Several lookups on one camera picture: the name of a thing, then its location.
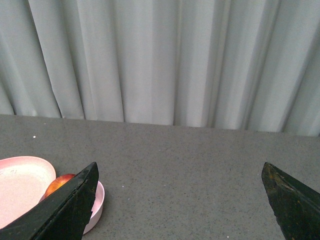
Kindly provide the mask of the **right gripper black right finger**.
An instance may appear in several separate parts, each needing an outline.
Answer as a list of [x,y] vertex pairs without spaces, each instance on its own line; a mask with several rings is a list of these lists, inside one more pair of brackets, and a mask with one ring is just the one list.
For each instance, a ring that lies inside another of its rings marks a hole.
[[261,179],[269,204],[286,240],[320,238],[320,193],[269,162]]

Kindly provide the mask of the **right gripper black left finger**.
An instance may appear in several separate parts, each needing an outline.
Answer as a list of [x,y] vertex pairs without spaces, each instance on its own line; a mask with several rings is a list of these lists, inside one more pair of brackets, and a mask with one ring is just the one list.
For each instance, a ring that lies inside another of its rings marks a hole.
[[2,240],[80,240],[92,215],[99,170],[92,162],[0,230]]

